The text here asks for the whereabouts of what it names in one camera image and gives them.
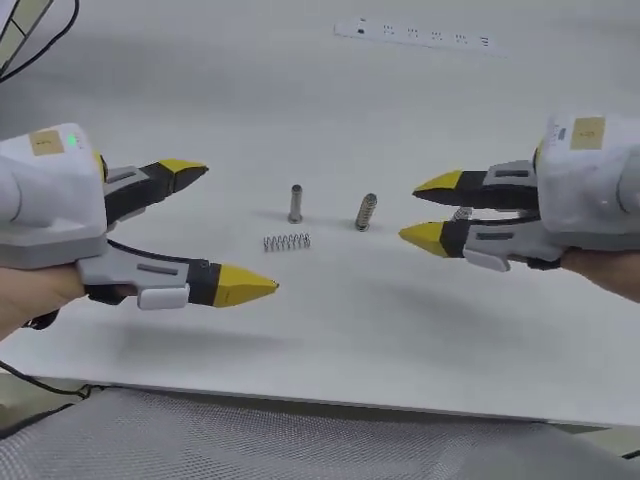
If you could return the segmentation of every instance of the electrical outlet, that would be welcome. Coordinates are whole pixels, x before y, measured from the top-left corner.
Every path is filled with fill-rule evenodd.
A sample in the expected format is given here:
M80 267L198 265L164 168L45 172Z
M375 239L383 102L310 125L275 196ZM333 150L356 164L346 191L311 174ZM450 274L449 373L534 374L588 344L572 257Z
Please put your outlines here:
M456 33L454 35L454 40L458 45L468 45L469 41L467 40L467 36L463 33Z
M431 40L434 43L434 46L437 46L438 44L442 44L444 43L444 37L442 36L442 32L440 31L432 31L431 32Z
M341 37L362 38L378 42L466 50L485 55L506 56L506 53L500 50L488 36L446 33L436 29L418 29L401 23L372 21L362 17L336 24L333 28L333 33Z

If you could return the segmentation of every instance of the metal cylinder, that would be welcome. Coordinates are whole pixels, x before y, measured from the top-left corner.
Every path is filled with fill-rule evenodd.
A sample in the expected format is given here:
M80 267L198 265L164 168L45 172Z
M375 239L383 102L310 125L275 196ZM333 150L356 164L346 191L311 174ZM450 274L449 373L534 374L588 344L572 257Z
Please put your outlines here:
M291 187L291 208L289 209L289 223L302 222L302 187L298 184Z
M366 232L369 230L369 222L377 204L378 197L375 193L368 193L364 196L362 204L360 204L360 210L358 210L358 215L356 216L356 230L359 232Z

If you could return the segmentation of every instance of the metal spring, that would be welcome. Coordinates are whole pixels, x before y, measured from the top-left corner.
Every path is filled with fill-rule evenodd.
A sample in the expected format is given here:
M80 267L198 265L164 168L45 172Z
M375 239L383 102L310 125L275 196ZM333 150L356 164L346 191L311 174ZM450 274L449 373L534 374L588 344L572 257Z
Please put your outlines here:
M271 235L263 239L265 252L281 250L298 250L311 246L311 236L308 233L292 233L290 235Z
M376 209L376 205L378 205L378 197L376 194L367 193L362 199L360 210L358 210L358 215L356 216L355 225L358 231L366 232L369 230L369 221L371 220L373 211Z
M455 222L456 220L469 220L473 215L473 208L471 207L460 207L456 210L456 213L451 217L451 222Z

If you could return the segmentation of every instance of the white table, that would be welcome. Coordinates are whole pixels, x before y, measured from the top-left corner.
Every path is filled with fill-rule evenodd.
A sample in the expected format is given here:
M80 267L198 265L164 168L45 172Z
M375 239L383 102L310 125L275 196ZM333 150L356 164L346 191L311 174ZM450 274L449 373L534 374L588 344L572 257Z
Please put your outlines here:
M640 425L638 306L566 272L493 273L397 236L451 214L415 186L528 158L549 113L638 114L638 7L611 0L590 20L572 13L578 0L447 3L83 0L71 34L0 88L2 136L75 121L111 165L207 162L206 177L113 238L281 288L226 310L80 301L51 329L10 337L0 358L45 377ZM332 35L359 15L485 31L511 57ZM299 227L286 221L297 182ZM358 233L368 192L379 204ZM297 231L312 249L263 253L264 235Z

